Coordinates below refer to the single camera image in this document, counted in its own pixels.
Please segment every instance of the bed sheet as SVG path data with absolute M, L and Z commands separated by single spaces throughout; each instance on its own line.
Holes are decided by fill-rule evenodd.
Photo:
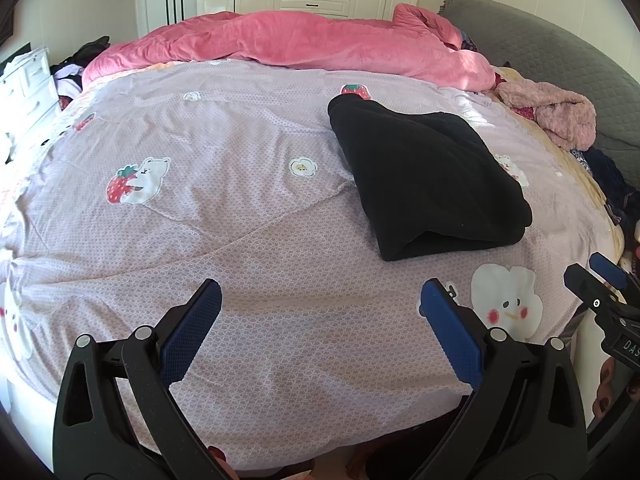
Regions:
M 326 113 L 345 85 L 398 112 L 465 118 L 525 177 L 524 238 L 380 259 Z M 562 283 L 566 266 L 616 251 L 604 209 L 487 96 L 242 60 L 131 73 L 93 91 L 4 224 L 1 346 L 54 400 L 79 334 L 122 338 L 218 280 L 221 315 L 171 391 L 203 442 L 238 469 L 306 460 L 458 404 L 468 386 L 417 313 L 425 280 L 439 278 L 477 312 L 488 300 L 472 298 L 474 283 L 509 298 L 516 290 L 540 316 L 514 335 L 544 342 L 578 304 Z M 123 398 L 152 446 L 126 386 Z

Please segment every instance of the folded clothing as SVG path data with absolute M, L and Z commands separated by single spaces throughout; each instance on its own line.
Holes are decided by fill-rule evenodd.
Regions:
M 520 241 L 531 225 L 522 188 L 457 115 L 406 115 L 343 94 L 329 102 L 383 260 Z
M 596 110 L 583 95 L 529 79 L 500 83 L 495 92 L 509 108 L 533 108 L 536 122 L 563 150 L 588 150 L 596 140 Z

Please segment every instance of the gray headboard cover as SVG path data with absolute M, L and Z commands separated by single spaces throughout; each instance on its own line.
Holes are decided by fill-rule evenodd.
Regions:
M 464 30 L 492 65 L 587 96 L 595 147 L 640 189 L 640 84 L 594 46 L 528 12 L 491 0 L 444 0 L 440 14 Z

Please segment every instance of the black clothing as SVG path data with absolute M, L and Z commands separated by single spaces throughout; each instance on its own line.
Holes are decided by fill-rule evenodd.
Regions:
M 328 113 L 384 260 L 510 245 L 531 225 L 520 184 L 464 119 L 356 94 Z

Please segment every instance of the pink bed sheet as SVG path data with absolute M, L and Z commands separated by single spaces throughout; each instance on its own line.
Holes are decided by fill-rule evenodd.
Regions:
M 123 70 L 169 61 L 231 57 L 297 69 L 364 70 L 430 81 L 439 87 L 485 91 L 494 70 L 477 52 L 460 50 L 462 36 L 445 18 L 398 4 L 391 22 L 331 20 L 308 12 L 219 12 L 158 28 L 112 46 L 84 71 L 84 84 Z

